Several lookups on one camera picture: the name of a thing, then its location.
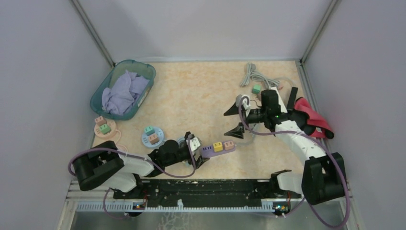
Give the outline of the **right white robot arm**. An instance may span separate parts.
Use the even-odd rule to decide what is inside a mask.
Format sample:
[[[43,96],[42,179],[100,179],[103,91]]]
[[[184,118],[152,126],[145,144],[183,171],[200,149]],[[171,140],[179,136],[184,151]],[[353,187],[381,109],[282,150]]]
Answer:
[[[304,133],[284,105],[278,90],[260,93],[261,105],[252,109],[247,95],[236,97],[234,104],[224,112],[225,116],[238,115],[240,123],[225,133],[242,139],[250,124],[263,124],[269,135],[282,140],[304,166],[301,174],[290,170],[275,172],[270,179],[270,193],[283,197],[288,191],[302,194],[311,205],[345,197],[346,186],[344,160],[339,153],[328,153],[316,139]]]

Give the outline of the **yellow plug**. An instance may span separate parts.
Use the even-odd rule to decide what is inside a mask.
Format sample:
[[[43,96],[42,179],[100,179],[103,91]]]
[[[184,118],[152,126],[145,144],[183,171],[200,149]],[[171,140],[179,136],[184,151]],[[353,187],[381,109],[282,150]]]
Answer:
[[[223,151],[223,143],[222,142],[216,142],[213,144],[213,151],[214,152],[221,152]]]

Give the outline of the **purple power strip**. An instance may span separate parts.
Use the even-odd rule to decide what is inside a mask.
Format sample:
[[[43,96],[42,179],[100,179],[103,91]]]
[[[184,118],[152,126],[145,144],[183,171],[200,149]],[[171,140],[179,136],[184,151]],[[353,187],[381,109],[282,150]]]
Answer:
[[[203,146],[200,154],[203,158],[212,158],[223,154],[231,153],[236,150],[236,145],[232,140],[216,142],[212,145]]]

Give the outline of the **black power strip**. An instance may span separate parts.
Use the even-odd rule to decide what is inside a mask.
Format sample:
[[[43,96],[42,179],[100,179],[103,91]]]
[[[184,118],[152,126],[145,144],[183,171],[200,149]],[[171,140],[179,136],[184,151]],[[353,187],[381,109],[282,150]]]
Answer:
[[[291,113],[293,111],[293,109],[294,109],[297,92],[298,92],[298,87],[292,87],[291,88],[291,92],[289,94],[288,102],[287,102],[287,105],[286,105],[286,109],[287,109],[288,113]]]

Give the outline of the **white power strip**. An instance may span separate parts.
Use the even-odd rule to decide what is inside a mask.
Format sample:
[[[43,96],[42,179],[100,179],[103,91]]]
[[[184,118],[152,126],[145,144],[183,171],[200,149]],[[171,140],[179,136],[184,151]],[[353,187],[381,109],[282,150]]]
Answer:
[[[284,102],[283,102],[283,100],[282,100],[282,97],[281,97],[281,95],[280,95],[280,93],[279,93],[278,88],[277,88],[276,86],[273,86],[273,87],[270,87],[269,89],[270,89],[270,90],[273,90],[273,91],[275,91],[275,92],[277,93],[277,96],[278,96],[278,103],[279,103],[279,105],[281,106],[281,112],[282,112],[282,113],[287,113],[286,106],[285,106],[285,104],[284,104]]]

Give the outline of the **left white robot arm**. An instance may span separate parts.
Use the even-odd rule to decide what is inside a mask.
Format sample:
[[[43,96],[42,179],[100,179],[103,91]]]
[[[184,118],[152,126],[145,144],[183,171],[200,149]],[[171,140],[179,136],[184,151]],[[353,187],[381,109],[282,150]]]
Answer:
[[[177,175],[166,172],[166,167],[186,162],[192,166],[192,172],[187,176],[194,175],[208,161],[198,153],[201,146],[201,140],[191,132],[186,132],[181,144],[167,140],[146,156],[120,151],[113,141],[106,141],[78,153],[69,161],[68,171],[76,177],[82,191],[104,186],[138,198],[144,191],[142,177],[165,174],[177,178]]]

